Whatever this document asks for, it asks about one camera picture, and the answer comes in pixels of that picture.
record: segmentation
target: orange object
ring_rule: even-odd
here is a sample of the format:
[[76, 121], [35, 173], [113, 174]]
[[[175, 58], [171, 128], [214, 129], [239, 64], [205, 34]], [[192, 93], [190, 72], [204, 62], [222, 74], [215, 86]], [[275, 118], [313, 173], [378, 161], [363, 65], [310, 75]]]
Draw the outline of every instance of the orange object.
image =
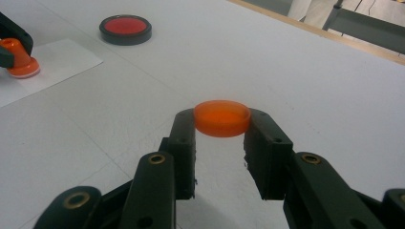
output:
[[14, 38], [0, 40], [0, 46], [14, 55], [14, 66], [8, 72], [15, 78], [29, 78], [39, 73], [39, 64], [35, 58], [30, 57], [21, 42]]
[[246, 132], [250, 122], [250, 110], [245, 105], [227, 101], [212, 100], [194, 108], [197, 130], [217, 137], [230, 137]]

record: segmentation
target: table surface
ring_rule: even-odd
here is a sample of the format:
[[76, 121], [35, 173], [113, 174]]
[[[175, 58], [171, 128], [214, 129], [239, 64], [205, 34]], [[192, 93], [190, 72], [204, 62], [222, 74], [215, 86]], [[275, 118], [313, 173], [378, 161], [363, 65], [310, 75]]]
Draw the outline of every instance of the table surface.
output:
[[[325, 157], [349, 185], [381, 199], [405, 184], [405, 67], [227, 1], [3, 0], [35, 46], [69, 38], [103, 60], [0, 109], [0, 228], [32, 228], [59, 193], [103, 194], [131, 179], [177, 112], [230, 99], [269, 113], [296, 152]], [[145, 17], [152, 38], [100, 39], [117, 14]], [[288, 228], [262, 201], [243, 137], [197, 134], [196, 198], [178, 228]]]

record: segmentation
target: wooden floor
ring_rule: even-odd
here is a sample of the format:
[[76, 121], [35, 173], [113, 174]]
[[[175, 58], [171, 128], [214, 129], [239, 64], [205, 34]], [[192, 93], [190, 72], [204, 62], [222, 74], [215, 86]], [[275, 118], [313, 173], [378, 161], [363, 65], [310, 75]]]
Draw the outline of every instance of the wooden floor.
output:
[[[309, 10], [304, 23], [316, 28], [322, 28], [330, 14], [333, 5], [336, 2], [336, 0], [312, 0], [311, 4], [309, 5]], [[405, 4], [403, 3], [398, 3], [390, 0], [344, 0], [343, 8], [405, 27]], [[341, 32], [331, 30], [329, 30], [329, 32], [342, 35]], [[377, 47], [376, 45], [364, 42], [354, 37], [350, 37], [344, 34], [343, 36], [369, 46]], [[377, 48], [385, 50], [386, 52], [395, 53], [381, 47]], [[398, 56], [405, 58], [405, 55], [400, 53], [397, 54]]]

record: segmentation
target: tabletop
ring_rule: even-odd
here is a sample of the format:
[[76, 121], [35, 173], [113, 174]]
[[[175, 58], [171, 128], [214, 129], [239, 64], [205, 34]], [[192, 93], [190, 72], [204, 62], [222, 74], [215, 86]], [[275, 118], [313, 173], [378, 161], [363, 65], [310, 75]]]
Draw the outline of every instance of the tabletop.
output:
[[[295, 152], [326, 158], [359, 192], [404, 187], [402, 65], [224, 0], [3, 0], [0, 10], [36, 47], [70, 39], [103, 61], [0, 108], [0, 228], [32, 228], [77, 185], [105, 194], [130, 180], [176, 113], [211, 99], [270, 114]], [[151, 39], [105, 43], [98, 25], [118, 14], [146, 18]], [[177, 202], [178, 228], [288, 228], [244, 154], [242, 136], [197, 134], [196, 197]]]

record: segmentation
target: sheet of paper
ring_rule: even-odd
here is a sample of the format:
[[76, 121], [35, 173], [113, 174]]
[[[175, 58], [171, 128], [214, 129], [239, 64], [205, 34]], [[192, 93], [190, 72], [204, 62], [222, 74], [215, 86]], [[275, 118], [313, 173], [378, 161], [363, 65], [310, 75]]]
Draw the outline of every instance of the sheet of paper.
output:
[[0, 70], [0, 108], [102, 63], [100, 58], [70, 39], [35, 47], [32, 56], [41, 68], [32, 78], [16, 79], [5, 69]]

